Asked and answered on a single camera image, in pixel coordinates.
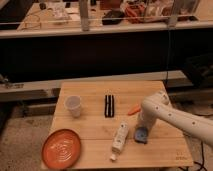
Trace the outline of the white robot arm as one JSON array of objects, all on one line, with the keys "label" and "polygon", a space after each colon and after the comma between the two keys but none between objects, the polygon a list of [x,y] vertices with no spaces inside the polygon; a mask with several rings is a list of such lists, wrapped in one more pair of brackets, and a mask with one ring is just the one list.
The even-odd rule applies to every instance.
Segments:
[{"label": "white robot arm", "polygon": [[146,144],[156,120],[160,119],[213,148],[213,120],[175,109],[169,103],[165,91],[158,91],[142,101],[134,133],[135,141]]}]

